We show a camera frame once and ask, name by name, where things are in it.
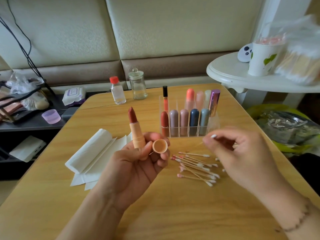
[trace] white power bank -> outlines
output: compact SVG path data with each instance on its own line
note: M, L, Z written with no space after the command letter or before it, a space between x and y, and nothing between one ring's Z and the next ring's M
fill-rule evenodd
M29 162L46 143L43 140L28 136L24 141L17 145L9 154L21 161Z

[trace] white electronic device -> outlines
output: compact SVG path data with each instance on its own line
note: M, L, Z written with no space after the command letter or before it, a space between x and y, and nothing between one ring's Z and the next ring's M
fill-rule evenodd
M249 62L252 54L252 43L246 44L238 52L238 60L241 62Z
M28 136L24 141L17 145L9 154L21 161L29 162L46 143L43 140Z

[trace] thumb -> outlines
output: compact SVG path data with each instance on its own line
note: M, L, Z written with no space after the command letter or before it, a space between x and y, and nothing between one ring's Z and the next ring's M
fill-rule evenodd
M206 147L214 153L219 160L224 163L225 160L230 160L233 158L233 152L228 150L224 145L211 137L204 137L203 143Z
M144 161L148 158L152 150L152 141L149 141L143 148L135 148L131 150L121 150L119 151L122 156L124 156L128 161Z

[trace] open lipstick cap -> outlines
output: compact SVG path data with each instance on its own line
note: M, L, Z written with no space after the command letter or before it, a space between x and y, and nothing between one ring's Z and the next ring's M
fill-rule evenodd
M158 139L153 142L152 149L156 153L165 153L168 149L168 143L164 139Z

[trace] purple plastic cup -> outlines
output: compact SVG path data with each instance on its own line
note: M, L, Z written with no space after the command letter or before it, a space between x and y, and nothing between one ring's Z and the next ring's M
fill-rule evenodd
M58 114L58 111L55 109L50 109L44 113L42 113L42 118L46 120L49 124L55 124L58 123L61 120L60 115Z

